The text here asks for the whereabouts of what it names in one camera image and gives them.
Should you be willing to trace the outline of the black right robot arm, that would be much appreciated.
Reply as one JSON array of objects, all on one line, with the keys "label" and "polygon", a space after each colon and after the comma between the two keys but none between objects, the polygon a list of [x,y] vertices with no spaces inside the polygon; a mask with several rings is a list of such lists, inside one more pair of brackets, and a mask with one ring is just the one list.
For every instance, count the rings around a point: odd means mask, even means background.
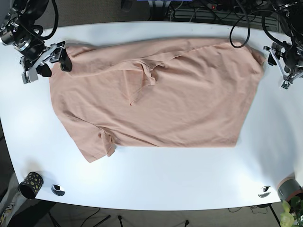
[{"label": "black right robot arm", "polygon": [[72,62],[66,52],[66,42],[45,46],[45,41],[55,34],[58,28],[59,12],[56,2],[52,5],[55,12],[54,27],[49,35],[43,36],[44,28],[35,24],[45,12],[47,0],[16,0],[0,26],[0,42],[12,45],[22,57],[22,79],[24,84],[38,80],[38,75],[51,77],[52,72],[46,64],[60,63],[61,70],[70,72]]}]

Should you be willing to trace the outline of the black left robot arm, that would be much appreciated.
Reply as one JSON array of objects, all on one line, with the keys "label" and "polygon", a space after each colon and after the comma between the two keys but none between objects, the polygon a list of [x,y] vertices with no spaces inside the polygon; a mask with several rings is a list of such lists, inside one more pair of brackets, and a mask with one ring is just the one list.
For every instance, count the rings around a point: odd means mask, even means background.
[{"label": "black left robot arm", "polygon": [[[232,47],[240,49],[244,47],[250,38],[249,15],[261,13],[261,26],[266,36],[273,41],[271,46],[263,49],[269,52],[267,62],[270,66],[278,66],[283,83],[281,88],[288,89],[293,82],[303,77],[303,2],[301,0],[269,0],[268,7],[255,7],[248,9],[237,0],[243,16],[238,18],[229,34],[229,42]],[[266,18],[276,15],[282,32],[290,38],[290,41],[281,41],[270,34],[266,25]],[[232,42],[232,32],[236,25],[244,20],[247,23],[247,37],[243,44],[236,46]]]}]

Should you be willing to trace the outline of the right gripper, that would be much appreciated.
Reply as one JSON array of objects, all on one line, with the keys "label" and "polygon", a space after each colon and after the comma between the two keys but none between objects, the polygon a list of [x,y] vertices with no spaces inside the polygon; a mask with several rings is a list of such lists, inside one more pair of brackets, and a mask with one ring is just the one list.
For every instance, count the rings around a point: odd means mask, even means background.
[{"label": "right gripper", "polygon": [[24,84],[28,84],[38,80],[38,75],[42,77],[51,77],[52,71],[46,64],[60,63],[61,70],[65,72],[72,71],[72,62],[66,52],[66,42],[52,44],[39,54],[36,60],[31,61],[29,58],[22,56],[20,58],[20,65],[23,68],[22,80]]}]

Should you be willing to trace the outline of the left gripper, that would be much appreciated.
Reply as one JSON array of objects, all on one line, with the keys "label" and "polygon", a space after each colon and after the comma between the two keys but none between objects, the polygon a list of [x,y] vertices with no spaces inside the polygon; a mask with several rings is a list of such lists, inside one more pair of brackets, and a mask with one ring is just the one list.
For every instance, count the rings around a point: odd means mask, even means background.
[{"label": "left gripper", "polygon": [[263,47],[263,50],[269,52],[268,64],[277,66],[280,70],[283,89],[288,89],[294,80],[303,77],[303,48],[295,44],[287,45],[289,48],[284,52],[283,47],[277,43],[272,43],[271,47]]}]

